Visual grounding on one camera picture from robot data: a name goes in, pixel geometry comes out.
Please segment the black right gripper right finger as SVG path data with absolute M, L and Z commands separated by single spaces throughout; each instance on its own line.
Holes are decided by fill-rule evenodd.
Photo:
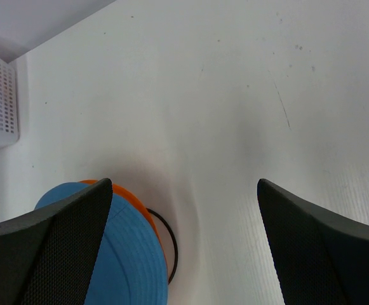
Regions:
M 369 225 L 266 179 L 257 198 L 285 304 L 369 304 Z

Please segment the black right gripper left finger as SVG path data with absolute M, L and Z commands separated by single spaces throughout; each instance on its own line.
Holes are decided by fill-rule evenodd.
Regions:
M 0 222 L 0 304 L 84 304 L 111 201 L 102 179 Z

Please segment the blue bucket hat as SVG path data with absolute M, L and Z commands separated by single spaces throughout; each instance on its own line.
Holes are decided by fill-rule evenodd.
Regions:
M 168 265 L 151 225 L 113 193 L 85 304 L 167 304 Z

